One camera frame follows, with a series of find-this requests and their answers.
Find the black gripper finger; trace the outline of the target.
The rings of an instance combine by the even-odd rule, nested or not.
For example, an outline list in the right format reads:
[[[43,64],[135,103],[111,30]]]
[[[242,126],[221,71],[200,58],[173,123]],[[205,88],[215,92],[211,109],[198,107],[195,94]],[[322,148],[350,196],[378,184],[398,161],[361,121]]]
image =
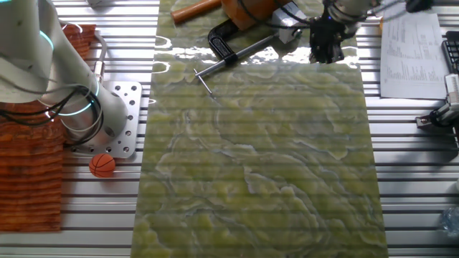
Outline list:
[[[311,63],[325,64],[328,61],[327,45],[317,41],[316,39],[310,40],[311,53],[309,60]]]
[[[344,59],[344,53],[341,48],[342,39],[330,39],[326,47],[326,63],[331,64]]]

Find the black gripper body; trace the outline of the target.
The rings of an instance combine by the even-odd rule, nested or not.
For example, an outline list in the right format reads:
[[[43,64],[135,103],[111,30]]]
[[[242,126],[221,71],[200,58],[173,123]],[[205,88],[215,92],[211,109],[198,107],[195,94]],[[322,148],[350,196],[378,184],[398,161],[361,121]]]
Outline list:
[[[316,17],[310,23],[310,45],[325,45],[342,42],[345,26],[331,16]]]

